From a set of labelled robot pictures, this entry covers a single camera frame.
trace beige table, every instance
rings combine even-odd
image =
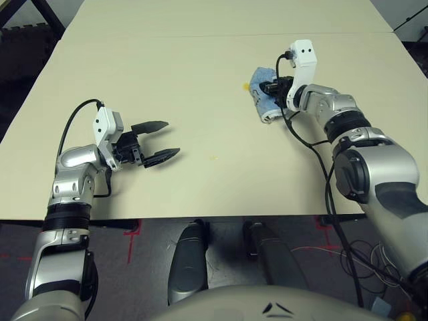
[[[141,136],[145,154],[181,148],[164,165],[116,173],[113,196],[96,200],[94,219],[325,213],[316,159],[280,120],[262,124],[243,89],[256,67],[273,67],[278,54],[302,38],[316,48],[315,82],[352,94],[374,126],[407,148],[421,171],[418,194],[428,200],[427,80],[393,34],[95,36],[80,21],[91,7],[87,0],[0,144],[1,218],[44,217],[60,135],[88,98],[119,111],[125,130],[169,121],[162,132]],[[94,116],[95,107],[79,113],[66,148],[94,142]],[[295,124],[304,138],[324,139],[310,117],[299,115]],[[331,157],[327,146],[322,154]],[[340,213],[360,212],[335,197]]]
[[[64,39],[391,31],[370,0],[85,0]]]

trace gray carpet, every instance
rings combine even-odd
[[[209,287],[264,284],[257,262],[248,261],[241,228],[244,217],[211,218],[212,242],[207,252]],[[340,245],[332,229],[317,226],[314,217],[264,217],[290,249],[301,246]],[[100,275],[98,297],[89,320],[146,320],[167,308],[167,282],[175,242],[192,219],[145,219],[139,235],[121,229],[91,228],[90,249]],[[366,219],[343,224],[350,241],[376,244],[378,236]],[[38,228],[2,225],[0,230],[0,320],[8,320],[23,303],[25,279]],[[128,257],[132,238],[131,256]],[[352,279],[340,267],[337,255],[302,249],[294,252],[312,291],[356,303]],[[366,273],[361,267],[358,271]],[[371,278],[362,284],[381,290]],[[366,308],[376,295],[363,291]],[[385,300],[393,306],[390,316],[414,308],[397,288],[389,288]]]

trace silver robot arm segment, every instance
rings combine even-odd
[[[315,56],[309,40],[299,41],[305,41],[306,51],[311,49]],[[288,56],[298,69],[294,61],[302,60],[305,53],[294,47]],[[293,83],[300,74],[296,72]],[[415,160],[382,130],[371,126],[351,95],[299,79],[297,83],[293,111],[313,115],[326,133],[338,190],[356,201],[377,227],[401,275],[426,292],[428,206],[416,194],[419,171]]]

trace red tape marking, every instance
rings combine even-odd
[[[131,263],[132,258],[132,248],[134,247],[134,236],[140,235],[141,232],[142,219],[138,220],[138,227],[135,231],[123,232],[123,235],[130,236],[129,238],[129,248],[128,248],[128,261],[127,264]]]
[[[330,237],[328,236],[328,231],[332,229],[330,225],[327,225],[327,226],[321,225],[319,217],[315,217],[315,228],[320,231],[324,231],[324,238],[326,239],[326,243],[327,243],[326,248],[330,249],[332,246],[335,246],[335,245],[331,245]]]

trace blue towel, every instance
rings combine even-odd
[[[280,108],[275,104],[275,98],[262,92],[259,85],[276,79],[275,70],[259,67],[255,70],[249,82],[249,93],[253,96],[255,107],[262,122],[269,124],[276,117],[282,116]]]

